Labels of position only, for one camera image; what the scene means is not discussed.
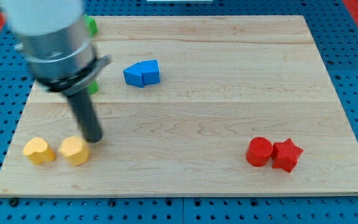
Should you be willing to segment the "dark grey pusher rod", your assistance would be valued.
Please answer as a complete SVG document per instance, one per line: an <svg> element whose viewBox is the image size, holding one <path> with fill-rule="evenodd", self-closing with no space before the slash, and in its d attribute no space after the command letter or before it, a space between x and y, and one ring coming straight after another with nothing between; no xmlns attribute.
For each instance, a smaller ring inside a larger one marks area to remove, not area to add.
<svg viewBox="0 0 358 224"><path fill-rule="evenodd" d="M68 96L68 102L84 139L90 143L100 141L103 132L87 90Z"/></svg>

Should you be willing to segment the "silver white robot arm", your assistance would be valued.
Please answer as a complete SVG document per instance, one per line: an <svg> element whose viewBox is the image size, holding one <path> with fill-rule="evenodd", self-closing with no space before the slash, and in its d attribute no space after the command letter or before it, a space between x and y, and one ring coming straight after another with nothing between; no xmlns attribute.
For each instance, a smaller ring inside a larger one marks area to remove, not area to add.
<svg viewBox="0 0 358 224"><path fill-rule="evenodd" d="M103 137L87 88L107 66L85 23L83 1L2 0L2 11L27 60L30 73L50 92L66 96L88 142Z"/></svg>

